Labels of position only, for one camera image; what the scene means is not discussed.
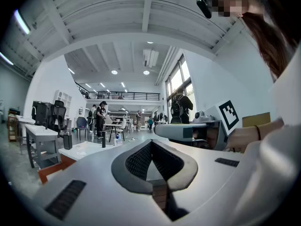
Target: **gray floor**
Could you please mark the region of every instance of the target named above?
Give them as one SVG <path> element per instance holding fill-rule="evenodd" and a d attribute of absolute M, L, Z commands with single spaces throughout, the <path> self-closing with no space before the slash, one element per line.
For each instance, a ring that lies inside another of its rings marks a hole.
<path fill-rule="evenodd" d="M 166 138 L 155 135 L 153 131 L 141 130 L 132 131 L 132 133 L 124 133 L 125 142 L 123 144 L 131 143 L 128 140 L 135 138 L 135 141 L 143 142 L 146 139 L 159 139 L 160 141 L 167 140 Z M 82 132 L 81 140 L 76 137 L 76 132 L 72 133 L 73 145 L 90 141 L 94 143 L 101 143 L 101 140 L 97 140 L 97 137 L 92 133 L 89 134 L 89 140 L 85 139 L 85 133 Z M 58 139 L 59 148 L 63 147 L 63 139 Z M 113 145 L 114 140 L 111 142 L 106 140 L 107 145 Z M 8 182 L 14 189 L 25 194 L 29 198 L 32 198 L 35 192 L 42 186 L 40 178 L 38 176 L 39 166 L 35 163 L 35 168 L 31 168 L 26 146 L 22 146 L 23 155 L 20 154 L 19 143 L 8 142 L 8 130 L 5 124 L 0 124 L 0 162 Z"/>

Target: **bracelet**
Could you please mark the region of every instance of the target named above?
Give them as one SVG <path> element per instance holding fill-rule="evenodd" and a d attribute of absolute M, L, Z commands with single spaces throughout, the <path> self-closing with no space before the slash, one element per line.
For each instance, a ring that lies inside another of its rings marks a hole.
<path fill-rule="evenodd" d="M 261 134 L 260 134 L 260 130 L 258 128 L 258 126 L 255 126 L 257 129 L 257 133 L 258 133 L 258 140 L 261 141 Z"/>

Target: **ceiling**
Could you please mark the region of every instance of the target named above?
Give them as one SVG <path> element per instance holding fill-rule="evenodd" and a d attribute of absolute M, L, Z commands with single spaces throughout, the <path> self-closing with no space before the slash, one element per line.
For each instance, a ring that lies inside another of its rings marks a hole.
<path fill-rule="evenodd" d="M 90 109 L 93 106 L 93 104 L 87 104 L 87 108 Z M 137 112 L 138 110 L 142 111 L 142 109 L 145 110 L 146 113 L 151 113 L 153 110 L 155 110 L 158 106 L 152 106 L 152 105 L 108 105 L 108 110 L 110 112 L 119 112 L 122 111 L 121 108 L 125 108 L 128 112 Z"/>
<path fill-rule="evenodd" d="M 19 11 L 31 32 L 25 34 L 12 18 L 0 43 L 13 70 L 31 79 L 42 60 L 65 55 L 79 83 L 153 83 L 170 46 L 212 58 L 237 20 L 215 14 L 208 20 L 196 0 L 27 0 Z M 144 48 L 159 51 L 149 77 L 140 76 Z M 112 69 L 120 77 L 112 77 Z"/>

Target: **long brown hair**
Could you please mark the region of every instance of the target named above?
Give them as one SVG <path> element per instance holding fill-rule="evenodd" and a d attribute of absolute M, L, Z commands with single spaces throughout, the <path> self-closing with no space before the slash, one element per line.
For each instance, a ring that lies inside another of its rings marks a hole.
<path fill-rule="evenodd" d="M 279 77 L 288 61 L 283 38 L 287 45 L 296 49 L 300 41 L 300 31 L 279 0 L 258 1 L 264 6 L 276 28 L 267 24 L 262 15 L 245 13 L 242 19 L 253 34 L 263 60 L 270 70 Z"/>

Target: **blue chair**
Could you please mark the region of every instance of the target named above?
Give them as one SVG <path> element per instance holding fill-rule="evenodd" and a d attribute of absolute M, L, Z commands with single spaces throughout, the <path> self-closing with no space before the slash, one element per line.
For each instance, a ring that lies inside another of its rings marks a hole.
<path fill-rule="evenodd" d="M 79 136 L 80 140 L 80 131 L 85 130 L 85 138 L 86 138 L 86 131 L 89 130 L 88 125 L 87 125 L 87 120 L 85 117 L 78 117 L 76 121 L 76 126 L 77 126 L 77 135 L 76 138 Z"/>

